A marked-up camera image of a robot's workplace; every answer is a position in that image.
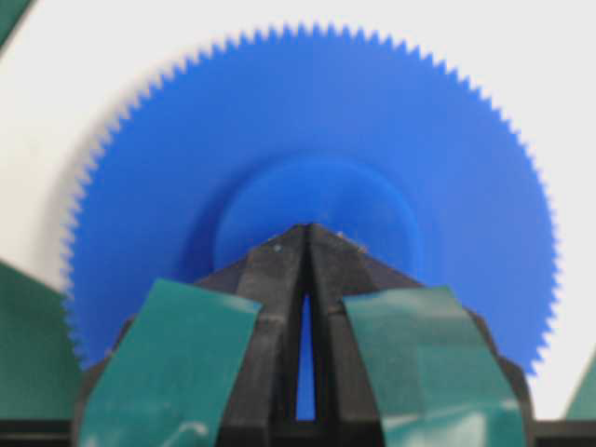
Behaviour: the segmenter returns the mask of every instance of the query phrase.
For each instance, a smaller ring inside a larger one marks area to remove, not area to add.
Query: blue gear
[[[156,277],[196,280],[311,221],[450,285],[526,371],[543,344],[555,254],[531,161],[404,45],[316,28],[215,48],[131,110],[92,177],[67,302],[86,366]]]

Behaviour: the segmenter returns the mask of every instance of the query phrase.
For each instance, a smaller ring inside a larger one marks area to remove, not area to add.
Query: black plastic part
[[[312,224],[294,226],[237,263],[201,279],[197,286],[263,304],[223,413],[218,447],[384,445],[374,394],[342,297],[422,287],[420,283]],[[295,420],[306,295],[311,301],[317,415],[307,422]],[[521,405],[528,445],[596,446],[596,421],[534,421],[523,371],[498,355],[484,320],[468,313]],[[130,324],[131,320],[115,350]],[[0,446],[69,445],[71,436],[76,439],[88,396],[108,361],[88,370],[72,433],[66,421],[0,421]]]
[[[2,447],[61,447],[70,445],[69,420],[17,420],[0,421]]]

